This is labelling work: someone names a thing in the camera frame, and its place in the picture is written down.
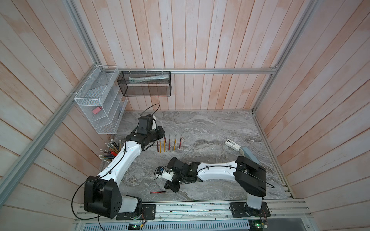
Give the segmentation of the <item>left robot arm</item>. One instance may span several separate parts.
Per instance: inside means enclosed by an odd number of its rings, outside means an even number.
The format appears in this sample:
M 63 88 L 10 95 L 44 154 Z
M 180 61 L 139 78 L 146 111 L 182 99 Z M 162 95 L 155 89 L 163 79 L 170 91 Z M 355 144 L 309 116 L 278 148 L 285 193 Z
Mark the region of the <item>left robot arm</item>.
M 112 162 L 98 176 L 87 178 L 84 184 L 84 210 L 106 218 L 115 218 L 121 213 L 132 218 L 140 217 L 142 200 L 122 195 L 119 185 L 133 161 L 164 136 L 165 131 L 157 125 L 155 116 L 141 116 Z

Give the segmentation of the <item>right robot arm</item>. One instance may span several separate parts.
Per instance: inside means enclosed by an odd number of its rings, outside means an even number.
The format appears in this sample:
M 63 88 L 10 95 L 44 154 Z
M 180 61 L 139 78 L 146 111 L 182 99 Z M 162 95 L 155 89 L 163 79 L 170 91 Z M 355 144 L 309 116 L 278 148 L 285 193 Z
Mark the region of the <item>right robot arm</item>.
M 263 197 L 267 194 L 266 169 L 244 156 L 238 156 L 236 161 L 218 164 L 187 164 L 173 157 L 166 166 L 155 169 L 153 178 L 165 179 L 165 189 L 173 192 L 179 192 L 181 185 L 197 180 L 235 181 L 247 192 L 247 206 L 254 210 L 262 208 Z

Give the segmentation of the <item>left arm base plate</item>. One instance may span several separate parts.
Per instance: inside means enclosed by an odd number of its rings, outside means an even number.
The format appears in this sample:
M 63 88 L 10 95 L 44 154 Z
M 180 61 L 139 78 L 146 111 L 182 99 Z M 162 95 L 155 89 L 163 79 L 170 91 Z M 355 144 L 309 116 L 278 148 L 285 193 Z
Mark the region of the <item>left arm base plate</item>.
M 153 220 L 155 219 L 155 204 L 139 204 L 134 212 L 122 212 L 116 216 L 117 220 Z

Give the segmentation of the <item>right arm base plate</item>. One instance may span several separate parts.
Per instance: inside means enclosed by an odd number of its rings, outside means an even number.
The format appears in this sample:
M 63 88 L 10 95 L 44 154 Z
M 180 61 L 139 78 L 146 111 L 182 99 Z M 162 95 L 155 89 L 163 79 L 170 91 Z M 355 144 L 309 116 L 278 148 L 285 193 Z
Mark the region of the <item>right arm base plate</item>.
M 265 201 L 262 202 L 260 210 L 249 208 L 246 202 L 230 203 L 229 210 L 234 218 L 243 217 L 270 217 L 271 213 Z

